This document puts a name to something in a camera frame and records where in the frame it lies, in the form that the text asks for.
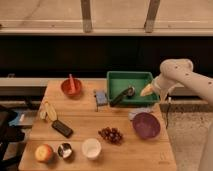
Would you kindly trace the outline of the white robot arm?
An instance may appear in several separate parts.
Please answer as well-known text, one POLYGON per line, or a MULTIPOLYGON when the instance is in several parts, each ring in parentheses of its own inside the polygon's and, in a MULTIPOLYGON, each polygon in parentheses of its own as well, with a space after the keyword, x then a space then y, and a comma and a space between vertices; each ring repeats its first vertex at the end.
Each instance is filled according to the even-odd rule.
MULTIPOLYGON (((213 78, 195 73, 193 63, 189 59, 164 60, 160 64, 160 75, 146 85, 140 95, 157 93, 164 100, 177 83, 190 89, 213 106, 213 78)), ((213 122, 208 129, 198 171, 213 171, 213 122)))

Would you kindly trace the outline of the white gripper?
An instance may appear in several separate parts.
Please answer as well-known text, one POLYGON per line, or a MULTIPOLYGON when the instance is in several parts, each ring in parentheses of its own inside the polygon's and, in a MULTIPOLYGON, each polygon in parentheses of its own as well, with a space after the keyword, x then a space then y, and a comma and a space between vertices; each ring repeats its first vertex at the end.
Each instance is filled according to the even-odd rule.
POLYGON ((160 96, 161 99, 165 99, 168 93, 168 87, 166 79, 159 75, 152 80, 151 85, 148 84, 141 90, 140 96, 145 97, 151 95, 153 91, 160 96))

